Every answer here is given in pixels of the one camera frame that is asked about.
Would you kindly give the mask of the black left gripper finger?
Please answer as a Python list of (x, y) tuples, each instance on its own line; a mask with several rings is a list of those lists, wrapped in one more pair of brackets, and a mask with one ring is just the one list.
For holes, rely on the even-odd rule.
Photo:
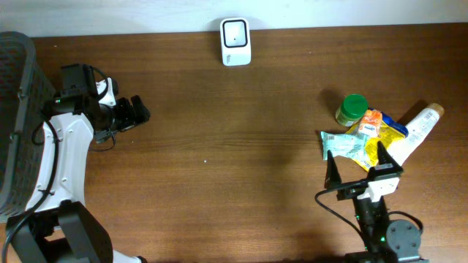
[(135, 112), (135, 124), (143, 124), (149, 121), (151, 113), (144, 105), (142, 99), (138, 95), (135, 95), (131, 98), (131, 101)]
[(128, 99), (116, 101), (116, 124), (118, 128), (128, 128), (135, 124), (135, 112)]

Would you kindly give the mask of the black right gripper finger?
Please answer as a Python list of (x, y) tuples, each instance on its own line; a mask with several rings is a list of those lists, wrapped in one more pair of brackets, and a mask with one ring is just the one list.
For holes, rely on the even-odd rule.
[(331, 189), (340, 186), (342, 183), (336, 162), (330, 150), (327, 150), (327, 171), (325, 176), (324, 187)]
[(387, 152), (385, 146), (381, 142), (377, 143), (377, 158), (377, 165), (369, 169), (367, 175), (369, 180), (377, 181), (401, 177), (404, 171), (403, 168)]

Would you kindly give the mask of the yellow snack bag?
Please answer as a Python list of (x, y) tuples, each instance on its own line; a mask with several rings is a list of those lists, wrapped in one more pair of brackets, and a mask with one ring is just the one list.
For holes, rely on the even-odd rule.
[[(352, 159), (356, 162), (360, 167), (368, 171), (371, 167), (374, 167), (378, 163), (377, 158), (377, 143), (381, 142), (385, 148), (392, 142), (396, 142), (399, 140), (404, 139), (408, 135), (408, 130), (405, 126), (401, 125), (400, 123), (395, 122), (390, 116), (383, 114), (383, 121), (382, 126), (380, 129), (380, 135), (376, 138), (368, 139), (365, 147), (366, 155), (361, 159)], [(356, 124), (351, 126), (351, 128), (347, 131), (347, 134), (356, 134), (358, 133), (358, 125), (360, 121)]]

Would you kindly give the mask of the teal wipes packet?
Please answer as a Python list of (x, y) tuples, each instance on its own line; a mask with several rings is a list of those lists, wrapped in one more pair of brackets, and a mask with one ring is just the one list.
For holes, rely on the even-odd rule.
[(328, 160), (328, 152), (333, 157), (342, 156), (349, 159), (361, 159), (366, 155), (365, 147), (369, 139), (364, 134), (329, 134), (320, 132), (322, 139), (323, 160)]

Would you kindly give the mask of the orange small carton box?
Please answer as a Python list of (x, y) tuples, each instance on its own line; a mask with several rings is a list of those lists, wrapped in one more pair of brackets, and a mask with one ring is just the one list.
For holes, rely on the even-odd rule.
[(376, 138), (380, 135), (383, 114), (378, 110), (367, 110), (358, 125), (358, 133), (370, 138)]

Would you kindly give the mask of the white tube with cork cap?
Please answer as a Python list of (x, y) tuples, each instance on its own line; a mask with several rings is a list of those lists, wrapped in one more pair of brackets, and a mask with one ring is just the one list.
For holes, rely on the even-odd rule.
[(431, 103), (406, 125), (408, 135), (402, 140), (392, 142), (387, 148), (387, 152), (398, 165), (403, 166), (403, 163), (426, 139), (444, 113), (445, 109), (440, 104)]

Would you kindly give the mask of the green lid jar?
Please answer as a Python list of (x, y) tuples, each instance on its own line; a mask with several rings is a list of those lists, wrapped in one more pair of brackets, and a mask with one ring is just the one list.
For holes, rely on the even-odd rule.
[(360, 94), (346, 96), (336, 111), (336, 122), (342, 126), (351, 127), (357, 123), (369, 108), (367, 99)]

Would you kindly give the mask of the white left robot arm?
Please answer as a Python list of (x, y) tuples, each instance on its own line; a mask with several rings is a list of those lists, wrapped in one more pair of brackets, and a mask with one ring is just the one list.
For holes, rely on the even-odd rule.
[(114, 140), (151, 114), (139, 96), (121, 98), (117, 82), (95, 67), (61, 72), (56, 91), (26, 69), (20, 96), (1, 99), (1, 258), (13, 249), (22, 262), (131, 262), (86, 209), (86, 159), (92, 143)]

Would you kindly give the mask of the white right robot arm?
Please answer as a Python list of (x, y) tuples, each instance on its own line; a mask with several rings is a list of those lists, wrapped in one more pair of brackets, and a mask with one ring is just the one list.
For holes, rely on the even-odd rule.
[(319, 205), (349, 224), (360, 236), (365, 250), (344, 255), (343, 262), (425, 262), (419, 254), (423, 223), (416, 217), (402, 212), (389, 211), (384, 196), (398, 188), (403, 168), (377, 143), (377, 165), (371, 167), (367, 177), (344, 183), (334, 161), (327, 152), (325, 189), (315, 195), (336, 192), (339, 201), (350, 199), (358, 222), (354, 225), (323, 203)]

